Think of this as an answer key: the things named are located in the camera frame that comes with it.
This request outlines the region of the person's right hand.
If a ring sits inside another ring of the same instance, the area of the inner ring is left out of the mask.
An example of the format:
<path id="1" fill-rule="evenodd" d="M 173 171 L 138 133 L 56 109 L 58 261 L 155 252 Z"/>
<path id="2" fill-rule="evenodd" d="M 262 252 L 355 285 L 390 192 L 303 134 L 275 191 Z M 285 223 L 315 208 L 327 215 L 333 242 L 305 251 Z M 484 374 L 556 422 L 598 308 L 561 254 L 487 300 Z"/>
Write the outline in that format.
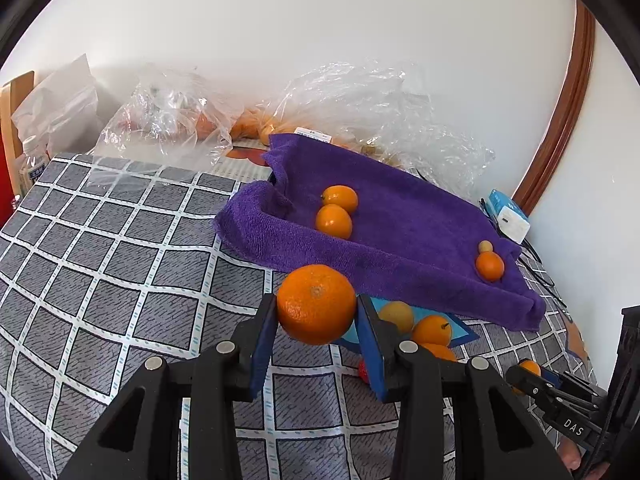
<path id="1" fill-rule="evenodd" d="M 566 437 L 562 437 L 556 450 L 558 451 L 563 464 L 569 471 L 575 471 L 579 468 L 580 463 L 582 462 L 582 456 L 580 455 L 579 448 L 573 441 Z M 608 471 L 609 466 L 609 463 L 600 463 L 588 472 L 586 479 L 599 480 Z"/>

